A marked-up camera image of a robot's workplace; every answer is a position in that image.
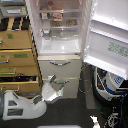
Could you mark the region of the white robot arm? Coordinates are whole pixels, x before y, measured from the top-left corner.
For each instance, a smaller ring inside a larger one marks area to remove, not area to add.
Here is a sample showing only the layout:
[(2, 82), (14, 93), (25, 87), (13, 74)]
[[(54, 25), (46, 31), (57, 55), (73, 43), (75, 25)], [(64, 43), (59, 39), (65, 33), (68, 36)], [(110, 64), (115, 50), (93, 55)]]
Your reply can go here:
[(52, 87), (52, 82), (55, 79), (55, 75), (50, 76), (41, 88), (41, 93), (32, 99), (18, 96), (13, 90), (1, 90), (0, 117), (3, 120), (41, 117), (47, 110), (47, 102), (52, 102), (63, 96), (64, 86), (61, 86), (58, 91)]

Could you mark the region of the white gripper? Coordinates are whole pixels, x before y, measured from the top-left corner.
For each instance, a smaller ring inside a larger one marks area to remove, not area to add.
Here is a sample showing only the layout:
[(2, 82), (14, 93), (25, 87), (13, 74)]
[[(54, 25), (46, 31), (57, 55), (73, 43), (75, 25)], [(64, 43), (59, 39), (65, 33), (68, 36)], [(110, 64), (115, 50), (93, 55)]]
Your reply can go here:
[[(49, 83), (51, 84), (55, 79), (56, 75), (49, 76)], [(59, 96), (58, 92), (63, 93), (64, 90), (64, 85), (62, 85), (57, 92), (49, 83), (46, 83), (41, 91), (42, 99), (46, 102), (52, 102)]]

